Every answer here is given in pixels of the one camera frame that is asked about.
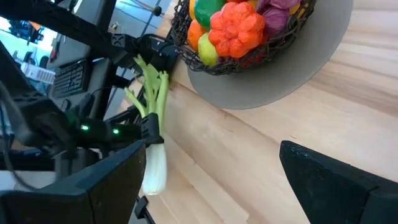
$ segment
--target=round gray tray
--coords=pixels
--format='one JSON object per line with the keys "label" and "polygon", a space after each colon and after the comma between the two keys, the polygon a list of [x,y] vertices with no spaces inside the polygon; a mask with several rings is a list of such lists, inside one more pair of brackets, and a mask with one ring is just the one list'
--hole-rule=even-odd
{"label": "round gray tray", "polygon": [[353,0],[318,0],[297,40],[272,63],[219,77],[188,69],[192,86],[206,101],[226,109],[250,109],[279,100],[327,63],[347,30],[352,9]]}

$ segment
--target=fruit basket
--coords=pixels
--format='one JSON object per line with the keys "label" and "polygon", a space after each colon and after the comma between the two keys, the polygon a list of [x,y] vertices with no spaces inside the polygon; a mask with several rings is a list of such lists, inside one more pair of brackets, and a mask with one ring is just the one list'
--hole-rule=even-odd
{"label": "fruit basket", "polygon": [[277,60],[296,39],[316,1],[178,0],[171,37],[191,70],[240,73]]}

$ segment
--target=wood grain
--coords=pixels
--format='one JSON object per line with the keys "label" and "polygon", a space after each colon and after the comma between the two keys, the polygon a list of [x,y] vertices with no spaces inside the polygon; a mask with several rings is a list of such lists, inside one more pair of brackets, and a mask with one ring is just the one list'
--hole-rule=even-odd
{"label": "wood grain", "polygon": [[[167,189],[149,198],[156,222],[308,223],[279,162],[285,139],[398,182],[396,21],[398,1],[354,0],[347,33],[319,73],[252,110],[211,106],[179,62],[166,109]],[[166,35],[170,19],[161,27]]]}

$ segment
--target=black wire basket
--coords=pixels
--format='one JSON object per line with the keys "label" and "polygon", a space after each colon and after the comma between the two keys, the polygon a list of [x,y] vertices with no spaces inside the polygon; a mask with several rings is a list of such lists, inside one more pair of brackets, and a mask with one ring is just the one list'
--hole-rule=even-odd
{"label": "black wire basket", "polygon": [[317,0],[303,0],[300,9],[290,17],[287,25],[278,36],[252,49],[242,58],[220,57],[218,63],[211,67],[201,62],[198,52],[192,50],[187,41],[188,29],[192,21],[189,16],[189,0],[178,0],[174,8],[175,12],[170,33],[179,56],[191,70],[206,72],[210,75],[241,73],[274,60],[281,50],[289,47],[296,39],[298,32],[308,17],[312,14],[316,2]]}

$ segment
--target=red onion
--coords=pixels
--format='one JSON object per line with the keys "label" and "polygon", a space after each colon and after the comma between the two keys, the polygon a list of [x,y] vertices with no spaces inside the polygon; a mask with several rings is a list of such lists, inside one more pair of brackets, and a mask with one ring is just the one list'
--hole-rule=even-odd
{"label": "red onion", "polygon": [[270,0],[270,1],[271,5],[278,7],[279,9],[289,9],[301,2],[301,0]]}
{"label": "red onion", "polygon": [[271,7],[262,16],[266,19],[266,28],[264,29],[264,33],[268,37],[275,37],[287,25],[290,13],[288,9]]}
{"label": "red onion", "polygon": [[256,4],[256,13],[262,15],[270,7],[271,0],[258,0]]}

